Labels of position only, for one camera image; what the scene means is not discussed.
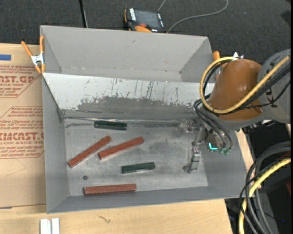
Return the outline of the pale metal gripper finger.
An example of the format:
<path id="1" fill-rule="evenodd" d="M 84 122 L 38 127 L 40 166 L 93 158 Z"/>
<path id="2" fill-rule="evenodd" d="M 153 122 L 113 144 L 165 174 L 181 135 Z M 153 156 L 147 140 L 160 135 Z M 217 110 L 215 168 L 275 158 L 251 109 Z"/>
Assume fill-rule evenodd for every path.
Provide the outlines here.
<path id="1" fill-rule="evenodd" d="M 191 173 L 198 169 L 199 162 L 201 159 L 201 150 L 198 147 L 192 147 L 188 154 L 188 162 L 183 166 L 183 170 L 186 173 Z"/>
<path id="2" fill-rule="evenodd" d="M 194 131 L 193 120 L 182 120 L 179 123 L 179 127 L 185 133 L 192 133 Z"/>

